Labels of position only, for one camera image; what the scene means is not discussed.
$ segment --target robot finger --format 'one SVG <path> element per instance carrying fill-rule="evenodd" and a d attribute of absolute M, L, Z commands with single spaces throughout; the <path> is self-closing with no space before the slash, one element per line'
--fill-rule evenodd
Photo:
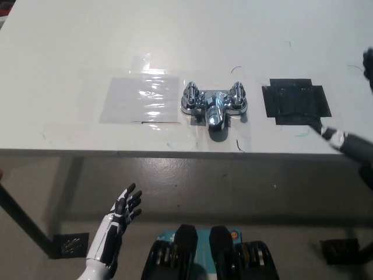
<path fill-rule="evenodd" d="M 132 220 L 133 220 L 135 217 L 139 216 L 139 215 L 141 214 L 141 211 L 142 211 L 141 209 L 136 209 L 136 210 L 134 210 L 133 212 L 131 212 L 131 213 L 128 215 L 127 219 L 126 219 L 127 225 L 129 225 L 129 223 L 131 223 Z"/>
<path fill-rule="evenodd" d="M 129 198 L 127 198 L 127 205 L 130 205 L 134 202 L 134 200 L 137 200 L 139 197 L 141 197 L 142 191 L 138 191 L 136 194 L 131 195 Z"/>
<path fill-rule="evenodd" d="M 131 204 L 128 204 L 128 213 L 131 213 L 134 207 L 139 206 L 141 203 L 141 198 L 136 199 Z"/>

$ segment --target black mark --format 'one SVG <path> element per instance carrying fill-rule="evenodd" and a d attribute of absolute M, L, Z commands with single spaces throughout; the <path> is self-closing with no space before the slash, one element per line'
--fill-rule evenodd
<path fill-rule="evenodd" d="M 231 74 L 233 73 L 233 70 L 235 70 L 236 68 L 241 68 L 242 66 L 236 66 L 235 68 L 232 69 L 231 71 Z"/>
<path fill-rule="evenodd" d="M 356 66 L 356 65 L 348 65 L 348 67 L 355 67 L 355 68 L 359 69 L 362 73 L 364 73 L 364 71 L 363 71 L 359 66 Z"/>
<path fill-rule="evenodd" d="M 235 141 L 236 141 L 236 143 L 237 143 L 237 148 L 238 148 L 238 150 L 241 151 L 242 153 L 245 153 L 245 151 L 244 151 L 244 150 L 241 150 L 240 146 L 238 145 L 238 140 L 236 139 Z"/>

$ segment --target faucet handle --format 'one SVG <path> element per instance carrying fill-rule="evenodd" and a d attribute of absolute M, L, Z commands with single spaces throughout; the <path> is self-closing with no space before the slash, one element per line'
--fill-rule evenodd
<path fill-rule="evenodd" d="M 229 91 L 229 96 L 231 97 L 233 106 L 242 105 L 244 100 L 246 99 L 244 85 L 241 82 L 236 82 Z"/>
<path fill-rule="evenodd" d="M 181 110 L 185 114 L 192 114 L 199 100 L 199 90 L 195 82 L 189 82 L 184 89 L 181 99 Z"/>
<path fill-rule="evenodd" d="M 229 90 L 228 113 L 241 115 L 247 110 L 246 91 L 241 82 L 236 82 Z"/>

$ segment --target chrome faucet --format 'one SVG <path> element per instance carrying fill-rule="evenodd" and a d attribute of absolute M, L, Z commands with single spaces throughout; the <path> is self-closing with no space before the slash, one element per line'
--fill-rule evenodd
<path fill-rule="evenodd" d="M 226 114 L 241 115 L 247 110 L 244 86 L 236 82 L 230 90 L 199 90 L 189 82 L 181 98 L 181 111 L 195 117 L 205 116 L 210 131 L 224 128 Z"/>

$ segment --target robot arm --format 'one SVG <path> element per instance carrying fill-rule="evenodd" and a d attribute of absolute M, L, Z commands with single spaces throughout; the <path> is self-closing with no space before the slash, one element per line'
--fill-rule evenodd
<path fill-rule="evenodd" d="M 130 196 L 134 189 L 135 184 L 131 184 L 102 220 L 86 258 L 86 270 L 78 280 L 107 280 L 114 276 L 122 235 L 131 221 L 141 213 L 141 209 L 134 208 L 141 203 L 142 192 Z"/>
<path fill-rule="evenodd" d="M 373 91 L 373 48 L 369 48 L 363 55 L 364 76 L 369 80 Z"/>

